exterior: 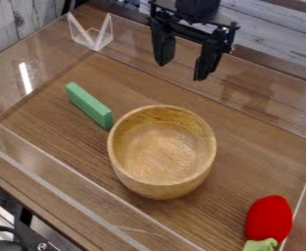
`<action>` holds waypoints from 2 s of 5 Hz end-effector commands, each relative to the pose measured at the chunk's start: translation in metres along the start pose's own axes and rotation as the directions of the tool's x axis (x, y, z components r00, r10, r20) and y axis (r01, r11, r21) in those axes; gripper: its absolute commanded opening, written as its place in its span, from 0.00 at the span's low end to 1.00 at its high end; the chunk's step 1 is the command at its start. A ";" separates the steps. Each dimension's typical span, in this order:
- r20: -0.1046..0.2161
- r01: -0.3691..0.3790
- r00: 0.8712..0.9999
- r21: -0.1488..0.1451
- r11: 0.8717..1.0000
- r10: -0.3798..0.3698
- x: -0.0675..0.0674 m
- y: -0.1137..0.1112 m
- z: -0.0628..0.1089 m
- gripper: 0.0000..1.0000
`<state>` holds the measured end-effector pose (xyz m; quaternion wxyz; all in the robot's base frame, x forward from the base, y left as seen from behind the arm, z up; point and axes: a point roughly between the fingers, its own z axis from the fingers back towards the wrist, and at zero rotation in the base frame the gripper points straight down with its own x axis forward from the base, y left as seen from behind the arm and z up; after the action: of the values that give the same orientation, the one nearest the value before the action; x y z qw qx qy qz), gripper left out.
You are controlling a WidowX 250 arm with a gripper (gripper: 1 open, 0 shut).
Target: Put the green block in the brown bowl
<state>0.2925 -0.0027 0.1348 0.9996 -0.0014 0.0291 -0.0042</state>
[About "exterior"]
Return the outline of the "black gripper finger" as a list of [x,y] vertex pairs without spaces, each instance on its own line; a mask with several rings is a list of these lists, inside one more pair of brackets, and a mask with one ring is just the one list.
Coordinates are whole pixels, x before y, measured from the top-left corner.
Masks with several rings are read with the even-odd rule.
[[175,36],[169,24],[152,19],[152,52],[155,62],[163,67],[173,59]]
[[220,46],[216,40],[208,39],[201,46],[200,56],[195,62],[193,80],[204,80],[215,71],[221,56]]

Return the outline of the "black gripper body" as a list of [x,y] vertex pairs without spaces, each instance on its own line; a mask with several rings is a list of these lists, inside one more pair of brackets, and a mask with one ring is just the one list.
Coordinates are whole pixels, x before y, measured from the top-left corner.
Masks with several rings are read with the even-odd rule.
[[232,48],[238,22],[219,10],[220,0],[149,0],[152,34],[167,40],[177,35],[200,44],[217,43],[223,53]]

